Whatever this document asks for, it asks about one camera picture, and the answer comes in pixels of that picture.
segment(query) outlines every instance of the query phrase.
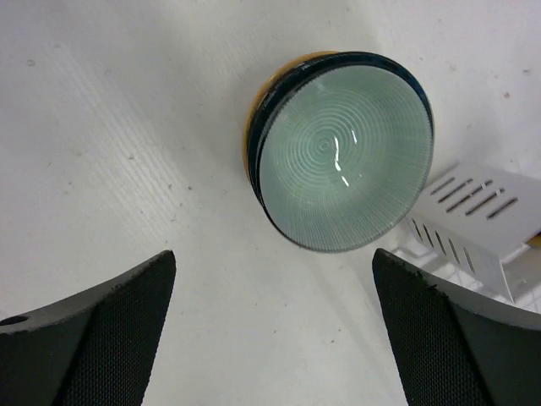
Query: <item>white table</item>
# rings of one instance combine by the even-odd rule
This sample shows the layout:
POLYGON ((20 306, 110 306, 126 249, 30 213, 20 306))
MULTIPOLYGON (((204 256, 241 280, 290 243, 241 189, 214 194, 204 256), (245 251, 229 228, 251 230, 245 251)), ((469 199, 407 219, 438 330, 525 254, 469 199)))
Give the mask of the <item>white table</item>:
POLYGON ((145 404, 404 404, 370 270, 396 232, 289 244, 244 176, 243 116, 291 58, 379 52, 429 94, 433 174, 541 178, 540 39, 537 0, 3 0, 0 318, 172 249, 145 404))

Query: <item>white plastic basket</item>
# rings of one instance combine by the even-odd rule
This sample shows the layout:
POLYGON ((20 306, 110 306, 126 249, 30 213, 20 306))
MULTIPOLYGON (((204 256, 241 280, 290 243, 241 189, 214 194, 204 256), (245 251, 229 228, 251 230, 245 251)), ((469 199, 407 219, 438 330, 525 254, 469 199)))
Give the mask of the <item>white plastic basket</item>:
POLYGON ((407 215, 415 239, 515 301, 541 282, 541 182, 461 163, 425 188, 407 215))

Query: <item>textured black surface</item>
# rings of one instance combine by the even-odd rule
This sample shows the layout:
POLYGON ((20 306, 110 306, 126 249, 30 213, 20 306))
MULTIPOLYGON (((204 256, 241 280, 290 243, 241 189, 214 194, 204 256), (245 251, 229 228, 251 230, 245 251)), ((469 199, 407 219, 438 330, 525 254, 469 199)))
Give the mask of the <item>textured black surface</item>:
POLYGON ((0 326, 0 406, 139 406, 175 278, 164 252, 0 326))
POLYGON ((407 401, 492 405, 447 297, 411 268, 383 250, 374 256, 375 286, 407 401))

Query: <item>scratched white surface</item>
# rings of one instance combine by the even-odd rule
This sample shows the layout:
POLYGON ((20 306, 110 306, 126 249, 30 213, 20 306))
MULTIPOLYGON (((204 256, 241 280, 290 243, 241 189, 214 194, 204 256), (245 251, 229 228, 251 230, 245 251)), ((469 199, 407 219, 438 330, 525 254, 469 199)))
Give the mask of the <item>scratched white surface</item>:
POLYGON ((383 53, 429 94, 433 173, 541 177, 537 0, 2 0, 0 318, 163 249, 178 276, 147 405, 405 404, 376 246, 285 241, 243 174, 258 86, 317 50, 383 53))

